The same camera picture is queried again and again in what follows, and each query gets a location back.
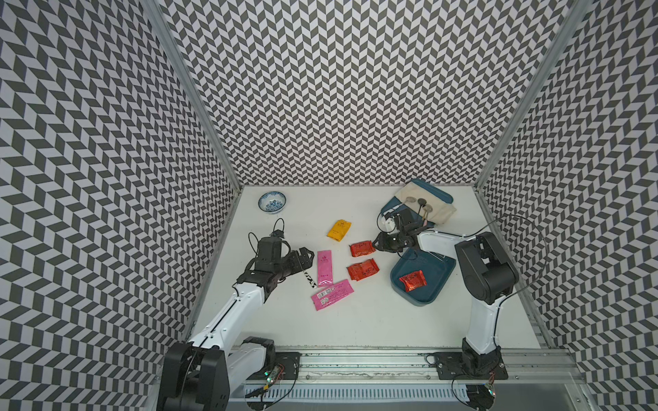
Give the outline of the red tea bag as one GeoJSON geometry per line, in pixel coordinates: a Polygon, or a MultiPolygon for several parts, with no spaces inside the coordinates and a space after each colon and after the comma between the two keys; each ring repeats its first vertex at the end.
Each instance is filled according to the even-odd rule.
{"type": "Polygon", "coordinates": [[[347,268],[349,277],[352,281],[362,281],[365,278],[372,277],[380,271],[379,266],[374,259],[365,260],[360,263],[350,265],[347,268]]]}
{"type": "Polygon", "coordinates": [[[404,286],[406,293],[411,293],[416,289],[420,289],[428,285],[427,279],[422,270],[411,272],[402,276],[399,281],[404,286]]]}
{"type": "Polygon", "coordinates": [[[376,251],[372,241],[360,241],[350,245],[351,255],[356,257],[363,257],[371,255],[376,251]]]}

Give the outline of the red tea bag bottom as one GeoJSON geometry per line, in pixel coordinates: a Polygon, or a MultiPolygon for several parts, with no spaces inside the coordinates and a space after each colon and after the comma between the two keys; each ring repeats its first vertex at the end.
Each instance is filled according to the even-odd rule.
{"type": "Polygon", "coordinates": [[[365,260],[360,263],[350,265],[347,268],[349,277],[352,281],[362,281],[365,278],[372,277],[380,271],[379,266],[374,259],[365,260]]]}

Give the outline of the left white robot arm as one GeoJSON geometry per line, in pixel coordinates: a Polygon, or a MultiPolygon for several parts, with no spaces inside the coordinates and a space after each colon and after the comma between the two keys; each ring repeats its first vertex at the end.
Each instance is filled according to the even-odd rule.
{"type": "Polygon", "coordinates": [[[250,337],[232,353],[249,317],[287,277],[306,272],[315,253],[308,248],[261,264],[250,260],[231,297],[201,332],[176,342],[164,357],[157,410],[225,410],[231,394],[249,377],[265,372],[275,358],[273,341],[250,337]]]}

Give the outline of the yellow tea bag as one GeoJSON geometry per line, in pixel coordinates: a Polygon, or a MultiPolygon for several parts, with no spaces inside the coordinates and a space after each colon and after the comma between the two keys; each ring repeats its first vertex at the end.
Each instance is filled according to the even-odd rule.
{"type": "Polygon", "coordinates": [[[348,222],[344,219],[339,219],[333,226],[332,229],[327,233],[327,237],[333,239],[334,241],[342,241],[351,228],[351,222],[348,222]]]}

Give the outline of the red tea bag top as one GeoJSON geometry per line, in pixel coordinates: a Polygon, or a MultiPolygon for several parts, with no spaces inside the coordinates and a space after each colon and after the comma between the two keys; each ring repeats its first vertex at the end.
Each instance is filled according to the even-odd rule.
{"type": "Polygon", "coordinates": [[[427,279],[422,270],[411,272],[402,276],[399,281],[404,286],[406,293],[411,293],[416,289],[420,289],[428,285],[427,279]]]}

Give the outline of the teal storage box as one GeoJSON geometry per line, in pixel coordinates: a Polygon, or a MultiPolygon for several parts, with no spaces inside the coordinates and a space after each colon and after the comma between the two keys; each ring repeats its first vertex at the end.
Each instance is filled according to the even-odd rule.
{"type": "Polygon", "coordinates": [[[435,301],[456,265],[457,261],[452,257],[435,252],[408,249],[399,258],[390,273],[391,284],[393,289],[412,305],[426,306],[435,301]],[[428,285],[411,293],[406,293],[399,279],[418,270],[423,271],[428,285]]]}

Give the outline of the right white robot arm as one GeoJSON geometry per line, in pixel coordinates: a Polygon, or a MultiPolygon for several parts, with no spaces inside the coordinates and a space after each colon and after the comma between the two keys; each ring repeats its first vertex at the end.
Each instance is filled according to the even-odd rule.
{"type": "Polygon", "coordinates": [[[434,302],[455,270],[461,273],[471,296],[470,323],[461,352],[439,356],[441,379],[507,376],[501,369],[498,320],[502,304],[514,294],[519,273],[494,234],[459,236],[430,228],[417,235],[382,232],[373,247],[399,256],[390,273],[392,287],[418,307],[434,302]]]}

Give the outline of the pink tea sachet labelled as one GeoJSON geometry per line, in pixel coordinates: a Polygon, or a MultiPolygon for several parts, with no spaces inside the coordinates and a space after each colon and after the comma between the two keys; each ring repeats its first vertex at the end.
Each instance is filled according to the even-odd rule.
{"type": "Polygon", "coordinates": [[[329,285],[325,289],[313,294],[311,300],[313,301],[315,310],[320,311],[342,301],[342,299],[353,293],[354,289],[351,286],[350,281],[346,279],[336,284],[329,285]]]}

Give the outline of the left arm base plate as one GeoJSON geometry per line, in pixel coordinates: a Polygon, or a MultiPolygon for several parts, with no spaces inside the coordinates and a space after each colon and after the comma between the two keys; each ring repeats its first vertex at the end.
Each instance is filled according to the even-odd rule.
{"type": "Polygon", "coordinates": [[[298,351],[277,352],[273,360],[267,360],[264,368],[248,376],[248,381],[293,381],[299,376],[302,354],[298,351]]]}

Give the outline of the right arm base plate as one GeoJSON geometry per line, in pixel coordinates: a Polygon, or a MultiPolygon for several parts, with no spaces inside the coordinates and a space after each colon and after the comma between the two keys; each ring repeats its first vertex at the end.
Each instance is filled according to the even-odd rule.
{"type": "Polygon", "coordinates": [[[509,374],[500,351],[489,354],[472,354],[447,351],[432,354],[440,380],[473,379],[504,381],[509,374]]]}

